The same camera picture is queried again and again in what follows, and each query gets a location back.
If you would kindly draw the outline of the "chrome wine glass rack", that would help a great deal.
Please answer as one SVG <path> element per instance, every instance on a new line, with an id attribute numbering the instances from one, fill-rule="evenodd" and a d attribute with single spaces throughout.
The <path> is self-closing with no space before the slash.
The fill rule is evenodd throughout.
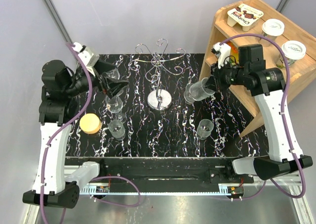
<path id="1" fill-rule="evenodd" d="M 149 54 L 151 55 L 152 59 L 149 61 L 140 60 L 140 59 L 133 59 L 131 63 L 134 62 L 143 62 L 143 63 L 150 63 L 152 65 L 151 69 L 145 73 L 145 79 L 156 85 L 156 88 L 153 89 L 149 95 L 147 96 L 147 104 L 148 106 L 158 112 L 163 112 L 167 110 L 172 104 L 172 96 L 171 94 L 161 87 L 161 78 L 162 72 L 166 71 L 167 73 L 178 76 L 183 74 L 184 69 L 180 66 L 175 66 L 175 72 L 171 72 L 169 69 L 165 67 L 166 62 L 175 61 L 177 59 L 183 58 L 186 55 L 186 51 L 182 48 L 178 48 L 175 50 L 175 54 L 177 55 L 174 58 L 164 59 L 165 51 L 168 47 L 168 40 L 161 38 L 157 41 L 156 45 L 158 47 L 164 46 L 162 53 L 154 52 L 152 53 L 149 48 L 145 44 L 138 44 L 135 47 L 135 52 L 137 54 L 143 53 L 143 48 L 145 48 Z"/>

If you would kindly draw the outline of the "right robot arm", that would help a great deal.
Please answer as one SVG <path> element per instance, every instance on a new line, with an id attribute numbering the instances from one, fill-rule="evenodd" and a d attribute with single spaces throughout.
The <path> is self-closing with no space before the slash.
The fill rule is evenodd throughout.
<path id="1" fill-rule="evenodd" d="M 225 169 L 229 182 L 238 181 L 242 175 L 258 176 L 262 180 L 279 177 L 313 165 L 311 156 L 304 155 L 290 121 L 287 102 L 282 101 L 285 79 L 279 68 L 266 68 L 263 47 L 260 44 L 238 49 L 238 63 L 231 66 L 231 48 L 216 43 L 212 53 L 218 58 L 211 65 L 211 75 L 204 87 L 216 92 L 232 85 L 245 87 L 254 97 L 264 119 L 269 142 L 269 154 L 260 157 L 243 157 L 232 161 Z"/>

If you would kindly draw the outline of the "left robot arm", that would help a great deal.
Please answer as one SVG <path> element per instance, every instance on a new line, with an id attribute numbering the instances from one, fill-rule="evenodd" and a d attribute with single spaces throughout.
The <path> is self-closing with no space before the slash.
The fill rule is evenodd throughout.
<path id="1" fill-rule="evenodd" d="M 114 80 L 107 73 L 116 67 L 97 60 L 91 73 L 72 72 L 61 60 L 52 60 L 42 67 L 42 93 L 39 106 L 41 149 L 38 172 L 30 191 L 23 194 L 26 204 L 72 209 L 78 202 L 79 191 L 92 179 L 102 182 L 107 170 L 103 163 L 84 162 L 72 174 L 64 176 L 67 141 L 72 129 L 77 102 L 73 97 L 92 93 L 93 88 L 114 96 L 128 81 Z"/>

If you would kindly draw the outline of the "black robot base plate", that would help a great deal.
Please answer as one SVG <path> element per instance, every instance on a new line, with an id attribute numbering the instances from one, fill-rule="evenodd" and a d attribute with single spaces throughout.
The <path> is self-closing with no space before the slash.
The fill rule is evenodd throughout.
<path id="1" fill-rule="evenodd" d="M 100 164 L 100 176 L 81 192 L 96 195 L 230 196 L 247 186 L 260 189 L 263 181 L 254 175 L 236 175 L 232 158 L 130 158 L 67 157 L 65 173 L 84 162 Z"/>

